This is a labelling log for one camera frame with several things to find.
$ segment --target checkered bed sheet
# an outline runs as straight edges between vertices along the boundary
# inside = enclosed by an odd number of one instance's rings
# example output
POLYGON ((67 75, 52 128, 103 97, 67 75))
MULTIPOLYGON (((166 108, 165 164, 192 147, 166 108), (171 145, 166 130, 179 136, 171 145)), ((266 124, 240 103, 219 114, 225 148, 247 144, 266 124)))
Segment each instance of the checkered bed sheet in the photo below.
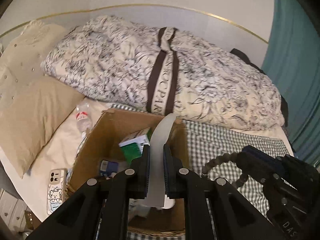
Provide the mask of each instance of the checkered bed sheet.
MULTIPOLYGON (((136 109, 120 104, 113 104, 112 108, 118 108, 128 111, 136 111, 136 109)), ((265 152, 271 157, 284 156, 289 154, 283 141, 280 139, 247 135, 230 129, 199 123, 195 121, 183 121, 187 130, 187 142, 190 166, 192 170, 201 175, 202 166, 224 153, 240 152, 244 146, 252 145, 257 149, 265 152)), ((209 178, 215 179, 223 177, 230 183, 237 180, 241 175, 241 170, 237 168, 235 163, 223 163, 209 172, 209 178)), ((238 189, 245 198, 250 201, 263 215, 266 215, 269 209, 268 201, 263 195, 262 185, 249 177, 243 187, 238 189)), ((136 233, 127 234, 127 240, 184 240, 184 236, 180 237, 154 237, 140 235, 136 233)))

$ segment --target gold trim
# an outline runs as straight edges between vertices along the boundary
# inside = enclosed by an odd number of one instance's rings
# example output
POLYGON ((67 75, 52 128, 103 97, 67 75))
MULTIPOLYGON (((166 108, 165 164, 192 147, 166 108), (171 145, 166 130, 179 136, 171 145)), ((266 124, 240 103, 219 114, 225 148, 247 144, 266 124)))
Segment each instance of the gold trim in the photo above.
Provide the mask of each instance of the gold trim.
MULTIPOLYGON (((259 35, 255 34, 254 32, 248 30, 247 28, 239 25, 239 24, 236 24, 235 22, 233 21, 230 21, 228 19, 225 19, 223 17, 220 17, 218 15, 215 15, 215 14, 212 14, 212 13, 208 13, 208 12, 204 12, 204 11, 200 11, 200 10, 196 10, 196 9, 191 9, 191 8, 186 8, 186 7, 178 7, 178 6, 174 6, 174 5, 165 5, 165 4, 152 4, 152 3, 132 3, 132 4, 119 4, 119 5, 111 5, 111 6, 105 6, 105 7, 101 7, 101 8, 96 8, 96 9, 91 9, 91 10, 79 10, 79 11, 71 11, 71 12, 63 12, 63 13, 55 13, 55 14, 50 14, 50 15, 47 15, 47 16, 42 16, 40 18, 37 18, 36 20, 43 20, 43 19, 47 19, 47 18, 50 18, 50 17, 55 17, 55 16, 60 16, 60 15, 64 15, 64 14, 72 14, 72 13, 84 13, 84 12, 95 12, 95 11, 99 11, 99 10, 104 10, 104 9, 109 9, 109 8, 118 8, 118 7, 128 7, 128 6, 161 6, 161 7, 169 7, 169 8, 175 8, 175 9, 184 9, 184 10, 189 10, 189 11, 194 11, 194 12, 197 12, 197 13, 202 13, 202 14, 205 14, 205 15, 208 15, 208 16, 211 16, 211 17, 214 17, 214 18, 217 18, 219 20, 222 20, 222 21, 225 21, 227 23, 230 23, 248 33, 250 33, 251 35, 257 37, 258 39, 262 40, 264 43, 268 44, 268 41, 266 41, 264 38, 260 37, 259 35)), ((3 36, 5 36, 6 34, 28 24, 30 21, 28 22, 24 22, 20 25, 17 25, 13 28, 11 28, 10 30, 2 33, 0 35, 0 38, 2 38, 3 36)))

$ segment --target curtain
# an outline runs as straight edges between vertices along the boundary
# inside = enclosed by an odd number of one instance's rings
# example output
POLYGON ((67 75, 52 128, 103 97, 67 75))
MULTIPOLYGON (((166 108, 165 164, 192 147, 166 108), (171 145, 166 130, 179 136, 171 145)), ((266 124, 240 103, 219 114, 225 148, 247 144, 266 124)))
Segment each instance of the curtain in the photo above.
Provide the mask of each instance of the curtain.
POLYGON ((320 159, 320 37, 297 0, 275 0, 262 70, 288 102, 289 140, 296 157, 320 159))

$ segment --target mattress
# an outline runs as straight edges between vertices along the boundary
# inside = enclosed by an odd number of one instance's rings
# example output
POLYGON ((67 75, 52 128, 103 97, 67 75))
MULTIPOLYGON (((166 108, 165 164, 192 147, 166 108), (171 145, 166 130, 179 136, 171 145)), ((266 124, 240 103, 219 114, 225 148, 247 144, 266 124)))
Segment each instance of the mattress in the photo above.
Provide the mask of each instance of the mattress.
MULTIPOLYGON (((108 109, 112 105, 111 103, 102 103, 88 98, 85 98, 84 101, 90 106, 93 123, 97 122, 101 111, 108 109)), ((265 131, 235 131, 281 139, 288 149, 288 152, 293 155, 289 141, 279 126, 265 131)), ((46 212, 47 178, 50 170, 71 168, 81 141, 81 133, 76 127, 76 112, 74 110, 60 125, 49 143, 39 153, 23 179, 17 175, 0 147, 0 160, 6 173, 14 184, 17 192, 39 220, 44 221, 48 217, 46 212)))

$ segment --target folded comforter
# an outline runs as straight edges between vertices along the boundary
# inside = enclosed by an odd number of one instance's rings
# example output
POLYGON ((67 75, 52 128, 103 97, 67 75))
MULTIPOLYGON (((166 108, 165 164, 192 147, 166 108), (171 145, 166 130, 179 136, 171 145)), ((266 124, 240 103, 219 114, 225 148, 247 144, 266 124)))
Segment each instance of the folded comforter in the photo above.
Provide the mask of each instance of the folded comforter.
POLYGON ((89 98, 151 113, 242 130, 284 124, 281 96, 267 76, 175 28, 98 17, 65 36, 42 68, 89 98))

